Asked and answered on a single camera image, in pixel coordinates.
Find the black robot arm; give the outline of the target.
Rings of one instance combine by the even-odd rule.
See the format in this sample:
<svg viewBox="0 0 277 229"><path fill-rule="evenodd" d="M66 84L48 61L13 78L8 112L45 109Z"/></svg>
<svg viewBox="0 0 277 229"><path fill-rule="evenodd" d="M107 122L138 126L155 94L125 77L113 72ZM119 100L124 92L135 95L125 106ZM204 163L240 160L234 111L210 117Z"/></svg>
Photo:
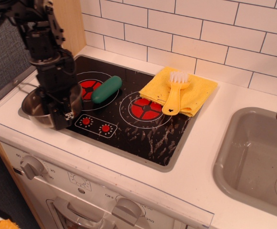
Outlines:
<svg viewBox="0 0 277 229"><path fill-rule="evenodd" d="M72 125L82 110L82 88L73 55L62 48L65 38L50 0L0 0L0 26L17 27L30 63L37 69L37 86L21 109L35 124L61 130Z"/></svg>

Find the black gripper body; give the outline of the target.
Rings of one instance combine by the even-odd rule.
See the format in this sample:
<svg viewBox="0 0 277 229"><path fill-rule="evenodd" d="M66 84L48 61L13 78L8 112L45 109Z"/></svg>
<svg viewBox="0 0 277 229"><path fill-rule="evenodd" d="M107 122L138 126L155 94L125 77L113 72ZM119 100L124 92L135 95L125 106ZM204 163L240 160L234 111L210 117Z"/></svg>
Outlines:
<svg viewBox="0 0 277 229"><path fill-rule="evenodd" d="M41 108L49 115L53 128L61 130L72 124L71 89L77 84L76 64L72 54L61 53L57 62L37 67L40 86L37 95Z"/></svg>

